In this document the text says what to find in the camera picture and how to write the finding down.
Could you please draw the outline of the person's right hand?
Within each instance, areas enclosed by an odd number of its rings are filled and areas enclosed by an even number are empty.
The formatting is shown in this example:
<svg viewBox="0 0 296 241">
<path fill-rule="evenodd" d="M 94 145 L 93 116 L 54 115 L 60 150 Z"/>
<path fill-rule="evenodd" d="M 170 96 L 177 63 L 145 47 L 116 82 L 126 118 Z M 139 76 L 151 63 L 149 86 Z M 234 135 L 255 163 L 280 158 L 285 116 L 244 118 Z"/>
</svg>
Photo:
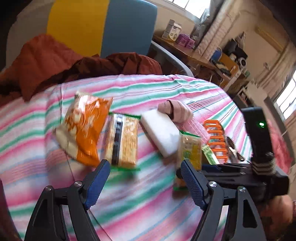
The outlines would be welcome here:
<svg viewBox="0 0 296 241">
<path fill-rule="evenodd" d="M 295 200 L 290 196 L 276 196 L 257 210 L 267 240 L 295 240 Z"/>
</svg>

